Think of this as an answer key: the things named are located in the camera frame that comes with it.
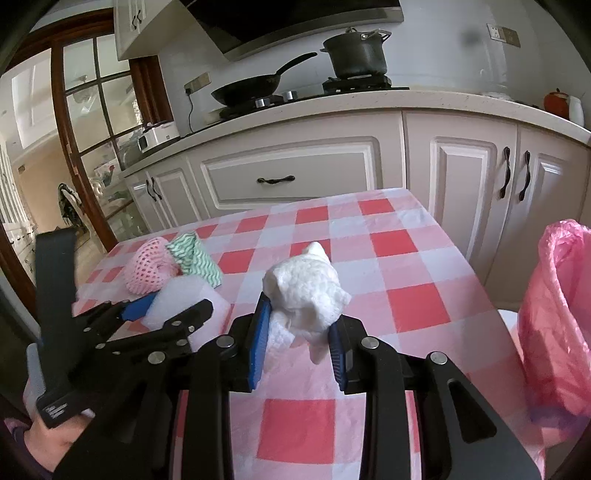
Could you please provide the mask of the person left hand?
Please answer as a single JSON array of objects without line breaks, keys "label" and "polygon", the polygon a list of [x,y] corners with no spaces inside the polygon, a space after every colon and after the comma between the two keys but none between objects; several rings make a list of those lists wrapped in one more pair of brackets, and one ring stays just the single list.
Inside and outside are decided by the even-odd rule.
[{"label": "person left hand", "polygon": [[91,422],[85,415],[76,415],[55,428],[48,428],[33,407],[31,427],[24,433],[24,443],[34,460],[53,473],[72,445]]}]

